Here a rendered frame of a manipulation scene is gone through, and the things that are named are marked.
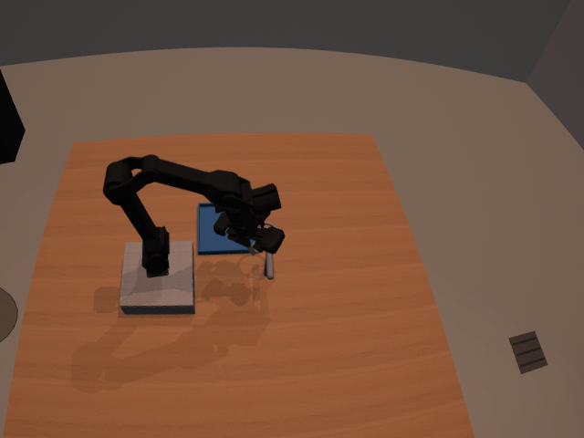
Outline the blue tray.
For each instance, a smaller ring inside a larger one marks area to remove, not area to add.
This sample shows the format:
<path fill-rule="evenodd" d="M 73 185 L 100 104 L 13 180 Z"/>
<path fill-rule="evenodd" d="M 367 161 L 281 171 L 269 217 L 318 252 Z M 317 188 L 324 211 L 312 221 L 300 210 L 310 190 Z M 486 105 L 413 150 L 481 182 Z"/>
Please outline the blue tray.
<path fill-rule="evenodd" d="M 222 212 L 221 212 L 222 213 Z M 214 224 L 221 213 L 215 212 L 214 203 L 198 203 L 197 207 L 197 244 L 198 255 L 250 254 L 247 247 L 225 236 L 217 235 Z"/>

